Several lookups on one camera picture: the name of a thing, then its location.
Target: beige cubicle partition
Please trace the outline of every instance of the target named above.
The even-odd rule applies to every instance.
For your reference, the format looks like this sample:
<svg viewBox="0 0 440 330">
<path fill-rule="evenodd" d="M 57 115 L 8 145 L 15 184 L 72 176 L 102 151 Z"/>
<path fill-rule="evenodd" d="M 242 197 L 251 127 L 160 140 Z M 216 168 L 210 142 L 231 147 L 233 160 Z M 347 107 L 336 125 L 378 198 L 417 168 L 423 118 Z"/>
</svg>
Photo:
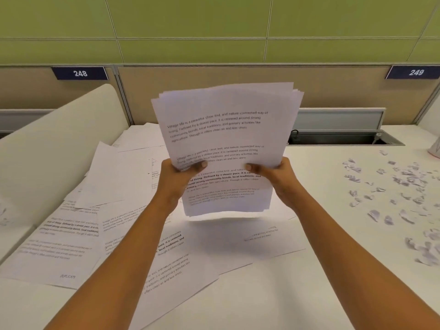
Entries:
<svg viewBox="0 0 440 330">
<path fill-rule="evenodd" d="M 112 68 L 106 72 L 108 81 L 59 81 L 50 67 L 0 67 L 0 109 L 57 109 L 106 83 L 124 107 Z"/>
<path fill-rule="evenodd" d="M 135 124 L 157 122 L 151 99 L 167 90 L 294 82 L 301 107 L 385 107 L 384 124 L 410 124 L 439 80 L 385 80 L 389 66 L 128 66 L 118 72 Z"/>
</svg>

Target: right hand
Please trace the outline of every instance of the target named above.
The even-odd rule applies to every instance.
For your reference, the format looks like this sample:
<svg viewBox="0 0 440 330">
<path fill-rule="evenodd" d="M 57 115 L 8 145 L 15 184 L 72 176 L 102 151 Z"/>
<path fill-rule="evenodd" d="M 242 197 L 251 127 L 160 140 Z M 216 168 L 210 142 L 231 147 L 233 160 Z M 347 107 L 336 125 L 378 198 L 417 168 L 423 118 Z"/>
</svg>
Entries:
<svg viewBox="0 0 440 330">
<path fill-rule="evenodd" d="M 246 164 L 245 169 L 254 174 L 266 177 L 269 182 L 272 183 L 272 186 L 281 201 L 292 208 L 292 199 L 296 191 L 301 189 L 302 186 L 300 182 L 298 182 L 287 157 L 283 157 L 280 165 L 274 169 L 253 163 Z"/>
</svg>

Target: hand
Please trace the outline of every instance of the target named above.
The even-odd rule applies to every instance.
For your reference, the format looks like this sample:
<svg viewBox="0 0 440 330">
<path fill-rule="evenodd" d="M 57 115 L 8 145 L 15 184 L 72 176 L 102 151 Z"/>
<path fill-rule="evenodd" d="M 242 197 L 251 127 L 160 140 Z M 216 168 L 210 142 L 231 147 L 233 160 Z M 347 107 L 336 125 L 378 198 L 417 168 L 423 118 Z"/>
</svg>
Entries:
<svg viewBox="0 0 440 330">
<path fill-rule="evenodd" d="M 266 177 L 272 183 L 281 201 L 290 208 L 293 207 L 292 199 L 294 194 L 298 189 L 302 188 L 302 186 L 300 182 L 298 182 L 287 157 L 283 157 L 280 165 L 274 169 L 252 163 L 246 164 L 245 169 L 254 174 Z"/>
<path fill-rule="evenodd" d="M 190 179 L 207 166 L 207 161 L 201 161 L 180 172 L 173 166 L 170 159 L 163 160 L 157 191 L 153 199 L 160 201 L 162 205 L 169 206 L 170 212 L 174 211 Z"/>
</svg>

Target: green wall panel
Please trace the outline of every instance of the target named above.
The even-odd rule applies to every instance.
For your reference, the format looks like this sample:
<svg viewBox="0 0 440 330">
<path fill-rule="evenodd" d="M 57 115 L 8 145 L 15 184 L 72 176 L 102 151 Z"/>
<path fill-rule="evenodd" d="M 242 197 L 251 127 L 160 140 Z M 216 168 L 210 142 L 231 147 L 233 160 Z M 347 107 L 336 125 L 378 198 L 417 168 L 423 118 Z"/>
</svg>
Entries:
<svg viewBox="0 0 440 330">
<path fill-rule="evenodd" d="M 107 0 L 118 37 L 266 37 L 270 0 Z"/>
<path fill-rule="evenodd" d="M 416 39 L 270 39 L 266 62 L 404 62 Z"/>
<path fill-rule="evenodd" d="M 273 0 L 270 37 L 419 37 L 437 0 Z"/>
<path fill-rule="evenodd" d="M 116 40 L 0 40 L 0 64 L 121 63 Z"/>
<path fill-rule="evenodd" d="M 411 53 L 409 62 L 440 63 L 440 40 L 419 40 Z"/>
<path fill-rule="evenodd" d="M 431 21 L 429 21 L 429 24 L 423 33 L 423 37 L 440 37 L 440 7 L 437 8 Z"/>
<path fill-rule="evenodd" d="M 0 37 L 114 37 L 105 0 L 1 0 Z"/>
<path fill-rule="evenodd" d="M 265 40 L 120 40 L 126 63 L 263 62 Z"/>
</svg>

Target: stack of paper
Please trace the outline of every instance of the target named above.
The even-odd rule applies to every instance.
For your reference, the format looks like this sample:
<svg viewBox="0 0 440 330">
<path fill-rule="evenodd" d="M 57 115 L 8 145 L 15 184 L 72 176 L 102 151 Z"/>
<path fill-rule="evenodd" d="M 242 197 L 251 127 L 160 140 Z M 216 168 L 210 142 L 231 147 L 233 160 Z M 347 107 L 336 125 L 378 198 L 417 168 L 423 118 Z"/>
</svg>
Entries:
<svg viewBox="0 0 440 330">
<path fill-rule="evenodd" d="M 303 249 L 304 243 L 296 236 L 293 221 L 289 221 L 295 213 L 279 200 L 267 180 L 242 169 L 244 162 L 279 163 L 302 97 L 292 86 L 292 83 L 239 84 L 161 94 L 159 103 L 164 110 L 159 112 L 162 113 L 159 119 L 164 118 L 169 106 L 175 108 L 170 114 L 180 116 L 182 122 L 183 118 L 196 119 L 207 102 L 212 105 L 214 99 L 218 100 L 213 104 L 216 114 L 238 111 L 238 115 L 224 115 L 223 119 L 245 116 L 249 119 L 240 119 L 240 123 L 255 123 L 237 124 L 240 132 L 224 134 L 221 130 L 214 131 L 218 122 L 201 119 L 199 127 L 205 120 L 206 130 L 212 129 L 216 134 L 198 135 L 195 144 L 174 143 L 167 126 L 165 132 L 162 129 L 167 135 L 164 140 L 157 124 L 131 126 L 112 146 L 99 143 L 87 176 L 0 266 L 0 276 L 79 288 L 118 246 L 150 202 L 157 189 L 161 163 L 170 157 L 168 151 L 173 153 L 173 162 L 178 161 L 174 164 L 179 168 L 202 159 L 208 160 L 209 165 L 191 182 L 192 194 L 185 193 L 165 222 L 130 329 L 147 326 L 224 272 Z M 240 115 L 240 112 L 251 113 Z M 238 119 L 222 123 L 238 123 Z M 223 152 L 223 158 L 231 159 L 220 160 L 212 152 L 214 147 Z M 184 208 L 198 192 L 198 187 L 194 187 L 198 185 L 196 182 L 212 179 L 213 174 L 219 175 L 220 179 L 215 180 L 227 181 L 213 185 L 228 185 L 231 194 L 239 189 L 239 198 L 233 196 L 223 202 L 208 199 L 201 206 Z M 188 217 L 185 213 L 203 215 Z M 170 243 L 176 237 L 178 245 Z"/>
<path fill-rule="evenodd" d="M 292 87 L 226 85 L 167 91 L 151 100 L 173 165 L 209 161 L 182 197 L 187 216 L 269 209 L 271 184 L 244 165 L 280 163 L 304 94 Z"/>
</svg>

